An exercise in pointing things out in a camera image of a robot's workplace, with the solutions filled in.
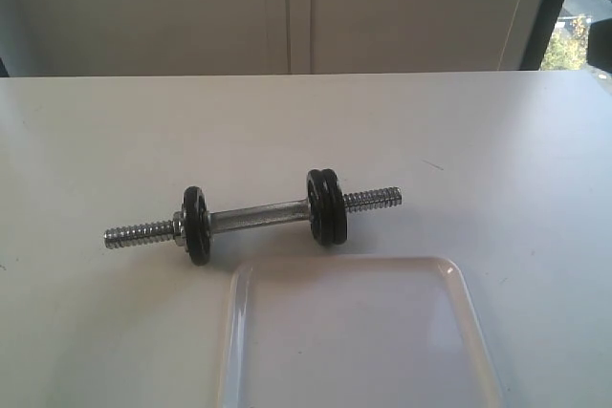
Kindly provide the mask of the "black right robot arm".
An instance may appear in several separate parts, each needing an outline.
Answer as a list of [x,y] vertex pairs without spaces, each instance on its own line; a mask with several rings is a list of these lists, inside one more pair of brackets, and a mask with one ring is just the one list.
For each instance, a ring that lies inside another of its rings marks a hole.
[[603,72],[612,73],[612,19],[607,18],[590,25],[586,62]]

